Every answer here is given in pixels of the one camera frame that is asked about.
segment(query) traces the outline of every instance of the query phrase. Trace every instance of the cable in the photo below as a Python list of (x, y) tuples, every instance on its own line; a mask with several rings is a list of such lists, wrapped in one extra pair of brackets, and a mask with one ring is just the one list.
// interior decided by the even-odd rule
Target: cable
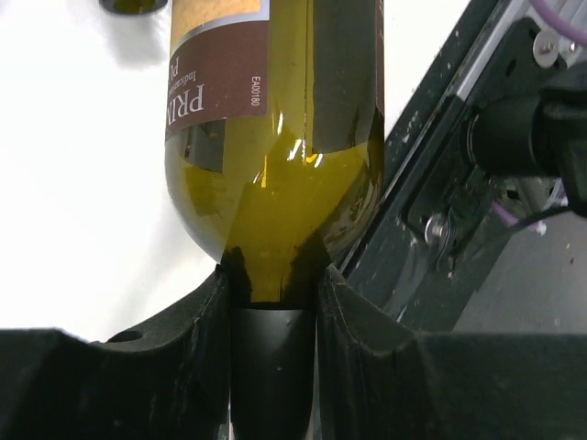
[(561, 36), (582, 46), (587, 46), (587, 32), (584, 32), (563, 20), (559, 14), (548, 6), (545, 0), (530, 0), (530, 4), (547, 25), (556, 30)]
[(502, 234), (498, 234), (497, 236), (493, 236), (493, 237), (489, 238), (487, 241), (485, 241), (479, 247), (477, 247), (471, 253), (471, 255), (460, 264), (462, 265), (462, 264), (465, 264), (465, 263), (472, 261), (476, 257), (480, 256), (485, 249), (490, 248), (491, 246), (494, 246), (495, 244), (503, 243), (504, 241), (509, 240), (518, 232), (523, 231), (524, 229), (526, 229), (527, 227), (529, 227), (535, 223), (539, 223), (539, 222), (544, 221), (550, 217), (565, 214), (568, 212), (570, 212), (570, 208), (568, 206), (559, 206), (556, 208), (547, 209), (546, 211), (542, 211), (541, 213), (529, 215), (525, 219), (517, 222), (515, 225), (508, 227)]
[(498, 202), (492, 203), (492, 211), (496, 213), (497, 216), (499, 216), (499, 218), (501, 218), (503, 222), (509, 227), (514, 226), (516, 223), (520, 221), (519, 218), (517, 218), (515, 215), (506, 210)]
[(562, 202), (562, 199), (565, 197), (565, 189), (562, 186), (562, 179), (558, 178), (557, 181), (554, 184), (554, 188), (552, 188), (552, 192), (550, 193), (550, 196), (547, 200), (547, 202), (545, 203), (544, 207), (542, 208), (542, 210), (544, 211), (545, 209), (549, 209), (554, 205), (560, 205), (560, 203)]

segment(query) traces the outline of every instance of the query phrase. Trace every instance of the black cylinder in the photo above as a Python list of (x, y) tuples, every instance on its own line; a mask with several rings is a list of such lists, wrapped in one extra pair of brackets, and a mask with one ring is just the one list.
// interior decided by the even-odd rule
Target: black cylinder
[(230, 414), (236, 440), (303, 440), (314, 390), (316, 315), (233, 309)]
[(540, 98), (511, 98), (489, 104), (471, 121), (470, 160), (495, 176), (550, 176), (546, 138), (540, 133)]

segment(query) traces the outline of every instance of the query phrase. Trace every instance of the white surface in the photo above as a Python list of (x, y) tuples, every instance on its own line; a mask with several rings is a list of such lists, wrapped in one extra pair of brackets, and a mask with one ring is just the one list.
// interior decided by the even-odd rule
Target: white surface
[[(467, 0), (386, 1), (387, 129)], [(0, 327), (104, 340), (214, 267), (163, 174), (169, 7), (0, 0)]]

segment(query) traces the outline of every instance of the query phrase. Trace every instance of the screw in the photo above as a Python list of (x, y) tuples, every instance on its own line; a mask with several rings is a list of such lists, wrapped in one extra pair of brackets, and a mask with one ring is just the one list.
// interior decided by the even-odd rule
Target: screw
[(546, 54), (546, 53), (550, 53), (553, 50), (554, 50), (554, 43), (549, 43), (549, 44), (546, 44), (540, 48), (540, 53)]
[(430, 232), (432, 232), (432, 235), (434, 237), (442, 238), (445, 235), (446, 231), (446, 225), (433, 225), (432, 230)]
[(433, 214), (426, 223), (424, 239), (429, 246), (437, 245), (448, 233), (447, 219), (443, 214)]

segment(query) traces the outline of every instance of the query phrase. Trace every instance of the black bracket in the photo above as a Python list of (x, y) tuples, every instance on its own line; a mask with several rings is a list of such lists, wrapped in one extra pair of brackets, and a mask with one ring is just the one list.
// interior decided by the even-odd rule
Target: black bracket
[[(319, 292), (314, 439), (587, 435), (584, 336), (413, 334), (332, 267)], [(227, 439), (227, 297), (218, 270), (105, 344), (0, 332), (0, 439)]]
[(539, 31), (531, 18), (510, 27), (471, 91), (465, 109), (449, 121), (451, 126), (440, 140), (436, 157), (404, 209), (405, 223), (422, 240), (433, 215), (449, 217), (454, 229), (452, 242), (447, 243), (451, 256), (459, 254), (471, 240), (490, 210), (498, 184), (467, 157), (471, 118), (491, 102), (537, 94), (545, 80), (566, 69), (561, 57), (551, 68), (537, 65), (532, 49)]

